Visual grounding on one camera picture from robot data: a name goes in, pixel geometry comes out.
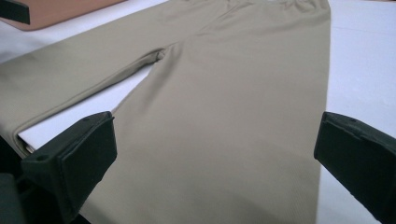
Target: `trousers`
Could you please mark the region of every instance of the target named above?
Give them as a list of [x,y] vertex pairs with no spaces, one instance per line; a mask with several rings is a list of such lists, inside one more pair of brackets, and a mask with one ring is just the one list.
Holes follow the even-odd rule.
[[326,0],[170,0],[0,65],[0,134],[154,66],[113,111],[92,223],[315,223]]

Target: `black clamp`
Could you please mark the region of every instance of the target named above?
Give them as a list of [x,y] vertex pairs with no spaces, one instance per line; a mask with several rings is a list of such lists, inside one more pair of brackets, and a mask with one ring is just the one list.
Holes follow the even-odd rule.
[[69,223],[117,157],[110,112],[81,119],[0,175],[1,223]]
[[396,139],[325,112],[314,156],[377,220],[396,223]]

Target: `white surface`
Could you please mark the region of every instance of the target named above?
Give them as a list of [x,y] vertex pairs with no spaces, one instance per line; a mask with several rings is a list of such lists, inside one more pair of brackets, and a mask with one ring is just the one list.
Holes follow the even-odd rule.
[[[0,23],[0,63],[164,0],[130,0],[50,28],[24,33]],[[327,110],[360,119],[396,137],[396,3],[330,0],[331,72]],[[77,120],[112,110],[148,68],[20,133],[34,148]],[[332,175],[321,170],[318,224],[378,223]]]
[[[396,137],[396,3],[332,0],[327,110]],[[325,169],[318,224],[379,223]]]

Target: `fabric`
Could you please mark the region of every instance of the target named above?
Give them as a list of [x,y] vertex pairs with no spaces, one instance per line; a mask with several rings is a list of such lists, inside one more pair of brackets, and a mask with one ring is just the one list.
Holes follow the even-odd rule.
[[0,65],[0,132],[27,155],[18,132],[155,62],[84,217],[315,223],[329,46],[326,0],[170,0]]

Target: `beige fabric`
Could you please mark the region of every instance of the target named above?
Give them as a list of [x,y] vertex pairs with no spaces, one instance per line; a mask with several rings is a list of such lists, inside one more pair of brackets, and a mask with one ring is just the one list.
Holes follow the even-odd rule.
[[0,66],[0,131],[25,154],[20,130],[158,61],[114,111],[119,156],[83,215],[315,223],[329,45],[325,0],[171,0]]

